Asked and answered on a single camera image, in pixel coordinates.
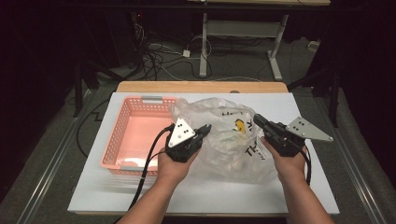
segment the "person's left hand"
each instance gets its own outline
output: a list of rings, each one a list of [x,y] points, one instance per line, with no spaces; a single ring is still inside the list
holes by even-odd
[[[192,162],[198,155],[198,152],[199,150],[185,163],[172,161],[166,153],[158,155],[158,173],[156,183],[161,183],[162,185],[175,189],[176,186],[186,177]]]

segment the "basket handle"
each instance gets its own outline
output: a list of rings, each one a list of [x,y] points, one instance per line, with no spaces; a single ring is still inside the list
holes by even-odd
[[[161,96],[142,96],[142,103],[148,105],[161,105],[163,98]]]
[[[121,166],[121,171],[139,171],[143,172],[144,167],[133,167],[133,166]]]

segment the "pink basket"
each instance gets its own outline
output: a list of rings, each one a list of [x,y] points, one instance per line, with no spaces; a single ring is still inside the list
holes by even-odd
[[[156,136],[172,122],[174,97],[125,97],[108,140],[101,165],[116,175],[141,175]],[[165,146],[166,133],[153,154]],[[150,162],[148,175],[157,174],[157,158]]]

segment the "plastic bag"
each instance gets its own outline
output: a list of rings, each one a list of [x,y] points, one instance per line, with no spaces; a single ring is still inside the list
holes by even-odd
[[[253,122],[253,109],[220,98],[191,104],[179,98],[171,114],[173,120],[182,118],[193,129],[212,125],[197,157],[202,165],[191,172],[214,172],[238,182],[262,182],[276,176],[272,157],[265,156],[258,147],[261,128]]]

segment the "white desk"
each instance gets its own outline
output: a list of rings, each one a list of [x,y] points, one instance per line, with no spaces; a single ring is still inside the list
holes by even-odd
[[[253,108],[272,121],[290,123],[300,113],[291,93],[142,93],[116,92],[113,94],[89,158],[78,181],[68,211],[78,214],[123,214],[127,211],[138,185],[138,176],[113,175],[101,167],[100,160],[118,115],[120,104],[127,95],[156,95],[183,97],[189,102],[219,97]],[[317,153],[310,141],[312,182],[329,214],[339,214],[327,178]],[[226,182],[191,174],[175,190],[167,215],[196,216],[286,216],[288,213],[283,190],[277,178],[264,184]],[[143,190],[153,183],[148,178]]]
[[[205,0],[205,4],[210,3],[237,3],[237,4],[261,4],[261,5],[303,5],[310,7],[328,6],[330,0]],[[274,37],[272,50],[267,51],[267,57],[275,80],[281,81],[282,75],[276,61],[276,54],[279,49],[280,41],[286,28],[289,15],[283,15],[280,22],[264,21],[212,21],[204,13],[202,31],[202,53],[200,61],[200,77],[206,77],[207,66],[207,36],[208,35],[227,35],[227,36],[251,36],[251,37]]]

